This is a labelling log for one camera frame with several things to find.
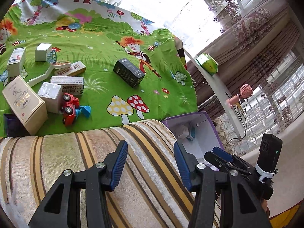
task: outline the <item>toy wheel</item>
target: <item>toy wheel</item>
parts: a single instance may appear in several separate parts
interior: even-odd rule
[[[66,107],[64,108],[65,113],[67,113],[68,115],[73,114],[73,109],[71,107]]]
[[[67,95],[67,94],[63,95],[63,100],[66,101],[66,102],[68,102],[68,101],[71,100],[71,97],[69,95]]]

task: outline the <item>green cartoon blanket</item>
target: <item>green cartoon blanket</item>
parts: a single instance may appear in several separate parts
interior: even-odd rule
[[[22,0],[13,5],[0,24],[0,90],[9,83],[6,64],[15,48],[26,47],[22,77],[28,81],[48,69],[35,62],[40,43],[51,43],[58,61],[82,61],[86,72],[81,105],[92,107],[89,119],[80,115],[70,127],[62,115],[48,113],[38,135],[78,132],[120,126],[141,119],[162,120],[197,110],[189,73],[175,47],[174,36],[137,14],[94,0]],[[146,72],[131,88],[114,64],[129,59]],[[33,87],[38,92],[42,83]],[[0,136],[3,113],[10,109],[0,96]]]

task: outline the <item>pink handheld fan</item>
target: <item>pink handheld fan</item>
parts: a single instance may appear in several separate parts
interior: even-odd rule
[[[248,84],[245,84],[245,85],[241,86],[240,93],[235,95],[231,99],[227,99],[226,103],[227,103],[227,105],[229,105],[230,108],[232,108],[233,105],[235,105],[241,97],[249,98],[252,96],[252,93],[253,93],[252,87]]]

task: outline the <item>green packet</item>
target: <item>green packet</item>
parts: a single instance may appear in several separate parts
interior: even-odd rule
[[[217,73],[218,64],[209,54],[200,54],[196,58],[196,60],[203,67],[203,69],[206,70],[211,76]]]

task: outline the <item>cartoon boy illustration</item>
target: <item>cartoon boy illustration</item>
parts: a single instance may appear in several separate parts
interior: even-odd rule
[[[10,19],[4,18],[0,23],[0,55],[6,51],[5,42],[11,35],[17,35],[18,31]]]
[[[146,53],[140,50],[140,45],[143,44],[143,41],[140,39],[135,39],[132,36],[126,36],[121,39],[120,42],[116,41],[119,45],[121,45],[125,51],[137,59],[139,59],[139,69],[146,73],[145,69],[143,68],[146,65],[157,77],[161,78],[161,76],[156,72],[156,70],[151,66],[151,61]]]

